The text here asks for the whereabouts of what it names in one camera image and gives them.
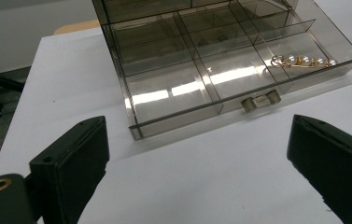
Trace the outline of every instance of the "transparent plastic organizer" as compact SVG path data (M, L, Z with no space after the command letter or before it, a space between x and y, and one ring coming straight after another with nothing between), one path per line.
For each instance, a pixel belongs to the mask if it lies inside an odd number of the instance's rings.
M93 0L134 139L352 69L352 44L312 0Z

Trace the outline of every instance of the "wall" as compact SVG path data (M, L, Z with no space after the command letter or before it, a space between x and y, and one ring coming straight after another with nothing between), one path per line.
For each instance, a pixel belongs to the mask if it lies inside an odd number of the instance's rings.
M0 72L30 66L57 28L96 19L91 0L0 0Z

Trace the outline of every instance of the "white table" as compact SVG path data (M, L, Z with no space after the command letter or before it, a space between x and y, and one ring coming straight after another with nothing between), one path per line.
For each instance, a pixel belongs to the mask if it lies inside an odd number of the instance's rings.
M350 1L318 3L352 41ZM352 134L352 71L333 83L351 85L262 109L265 116L234 111L134 141L101 30L45 37L0 154L0 175L28 175L28 162L55 139L105 115L111 160L79 223L341 223L286 158L294 114Z

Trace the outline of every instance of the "gray wall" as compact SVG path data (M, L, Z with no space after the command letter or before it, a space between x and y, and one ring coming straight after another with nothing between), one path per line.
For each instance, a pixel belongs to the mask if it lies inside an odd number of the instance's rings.
M0 72L30 66L57 28L96 19L92 0L0 0Z

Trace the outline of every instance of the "white surface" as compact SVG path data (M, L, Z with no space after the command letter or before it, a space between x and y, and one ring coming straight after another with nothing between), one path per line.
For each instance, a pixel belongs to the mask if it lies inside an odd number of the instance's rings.
M352 41L349 1L327 2ZM110 60L100 29L42 39L0 175L28 175L28 162L74 124L105 115L111 160L79 223L341 223L286 152L294 114L352 134L352 85L265 116L235 111L135 142ZM352 71L344 79L352 83Z
M0 0L0 72L31 66L42 36L96 19L92 0Z

